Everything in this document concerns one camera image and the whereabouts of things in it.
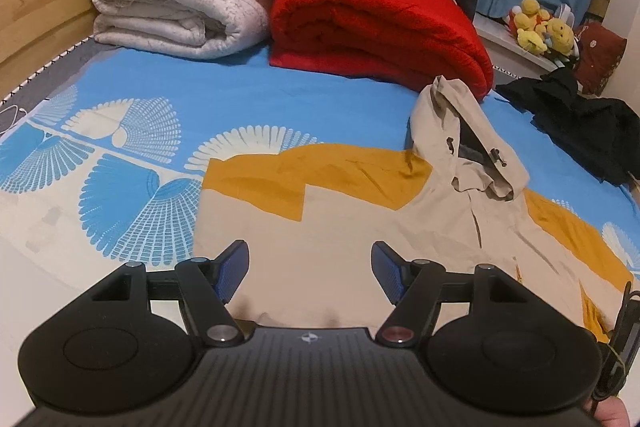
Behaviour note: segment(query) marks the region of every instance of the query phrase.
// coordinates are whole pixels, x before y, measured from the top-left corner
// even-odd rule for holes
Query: metal screw
[[[207,337],[216,342],[229,342],[235,339],[240,331],[229,324],[216,324],[207,330]]]
[[[382,338],[394,344],[404,344],[414,338],[414,333],[404,326],[389,326],[382,332]]]

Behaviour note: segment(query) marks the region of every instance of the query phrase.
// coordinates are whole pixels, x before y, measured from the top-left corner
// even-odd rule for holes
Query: white folded quilt
[[[93,1],[97,42],[207,60],[267,38],[273,0]]]

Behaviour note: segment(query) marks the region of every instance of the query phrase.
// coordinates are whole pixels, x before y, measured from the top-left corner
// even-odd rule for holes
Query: pillow
[[[620,64],[626,39],[604,28],[599,22],[580,26],[575,34],[580,48],[580,62],[575,77],[582,92],[599,95]]]

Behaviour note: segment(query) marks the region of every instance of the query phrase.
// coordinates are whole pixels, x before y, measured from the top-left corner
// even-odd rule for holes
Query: mattress
[[[11,303],[0,309],[0,420],[28,411],[15,357],[34,327],[120,263],[167,269],[191,255],[208,158],[321,142],[402,150],[416,99],[395,84],[271,68],[267,46],[195,62],[89,40],[33,76],[3,106],[22,118],[0,138],[0,255],[12,274],[0,288]],[[530,188],[596,227],[640,278],[629,192],[594,179],[497,94],[482,109]]]

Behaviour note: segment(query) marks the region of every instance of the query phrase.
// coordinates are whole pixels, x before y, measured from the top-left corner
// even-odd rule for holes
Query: red blanket
[[[494,70],[473,24],[452,0],[275,0],[270,64],[374,77],[421,91],[461,79],[476,98]]]

